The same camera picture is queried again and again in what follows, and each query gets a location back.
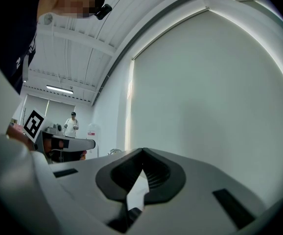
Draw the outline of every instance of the dark t-shirt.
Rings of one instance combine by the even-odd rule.
[[[0,69],[18,93],[23,65],[28,66],[35,54],[38,3],[0,0]]]

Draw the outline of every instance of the black slot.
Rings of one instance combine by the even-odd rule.
[[[223,207],[231,220],[235,223],[238,229],[242,229],[246,225],[255,220],[243,206],[239,203],[226,189],[216,190],[213,195]]]
[[[64,176],[68,176],[68,175],[77,173],[77,172],[78,171],[75,170],[75,169],[67,169],[67,170],[56,171],[53,174],[56,178],[61,178],[61,177],[64,177]]]

